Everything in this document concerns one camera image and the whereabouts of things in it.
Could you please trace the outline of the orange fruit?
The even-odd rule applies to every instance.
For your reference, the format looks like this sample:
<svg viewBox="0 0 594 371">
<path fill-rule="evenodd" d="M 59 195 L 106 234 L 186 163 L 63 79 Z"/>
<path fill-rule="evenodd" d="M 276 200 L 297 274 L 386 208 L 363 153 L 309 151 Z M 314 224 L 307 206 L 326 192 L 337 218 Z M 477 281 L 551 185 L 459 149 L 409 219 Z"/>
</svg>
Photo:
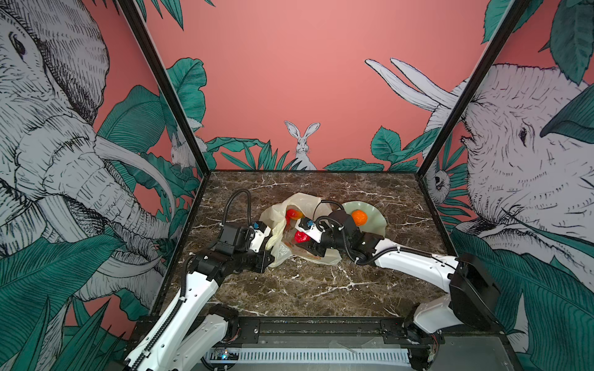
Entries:
<svg viewBox="0 0 594 371">
<path fill-rule="evenodd" d="M 351 217 L 358 227 L 361 227 L 368 222 L 368 215 L 363 210 L 354 210 L 351 213 Z"/>
</svg>

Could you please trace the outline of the red yellow peach fruit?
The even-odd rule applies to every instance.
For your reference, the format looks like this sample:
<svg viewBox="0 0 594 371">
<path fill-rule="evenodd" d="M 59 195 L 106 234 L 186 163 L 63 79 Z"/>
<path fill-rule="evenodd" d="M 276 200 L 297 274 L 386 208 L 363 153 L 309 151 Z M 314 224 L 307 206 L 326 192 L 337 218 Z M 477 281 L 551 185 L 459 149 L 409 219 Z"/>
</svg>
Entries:
<svg viewBox="0 0 594 371">
<path fill-rule="evenodd" d="M 304 214 L 299 211 L 299 210 L 295 210 L 295 209 L 288 209 L 286 210 L 286 219 L 287 220 L 300 220 L 301 218 L 303 218 Z"/>
</svg>

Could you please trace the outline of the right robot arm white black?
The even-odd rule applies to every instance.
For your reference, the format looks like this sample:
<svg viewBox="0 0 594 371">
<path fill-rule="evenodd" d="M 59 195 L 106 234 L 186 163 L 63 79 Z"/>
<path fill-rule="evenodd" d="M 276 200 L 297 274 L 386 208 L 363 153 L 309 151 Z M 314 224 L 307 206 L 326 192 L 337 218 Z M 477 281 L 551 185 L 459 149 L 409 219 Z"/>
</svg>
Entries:
<svg viewBox="0 0 594 371">
<path fill-rule="evenodd" d="M 501 289 L 472 254 L 432 254 L 398 244 L 377 233 L 364 211 L 342 205 L 327 216 L 303 216 L 295 228 L 294 241 L 318 257 L 342 251 L 359 266 L 398 271 L 443 291 L 442 297 L 412 309 L 396 332 L 401 339 L 419 344 L 455 326 L 488 331 L 497 325 L 494 309 Z"/>
</svg>

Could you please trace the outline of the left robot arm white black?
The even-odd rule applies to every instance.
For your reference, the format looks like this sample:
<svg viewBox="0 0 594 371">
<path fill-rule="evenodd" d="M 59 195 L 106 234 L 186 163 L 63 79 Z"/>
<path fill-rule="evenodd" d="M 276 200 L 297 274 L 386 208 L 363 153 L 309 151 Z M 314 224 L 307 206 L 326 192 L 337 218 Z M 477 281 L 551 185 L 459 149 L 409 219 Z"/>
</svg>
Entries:
<svg viewBox="0 0 594 371">
<path fill-rule="evenodd" d="M 222 220 L 217 238 L 188 258 L 180 289 L 156 324 L 124 361 L 126 370 L 191 370 L 218 343 L 239 337 L 238 312 L 224 305 L 210 309 L 198 327 L 203 307 L 230 275 L 263 273 L 274 261 L 265 244 L 272 231 L 262 221 Z"/>
</svg>

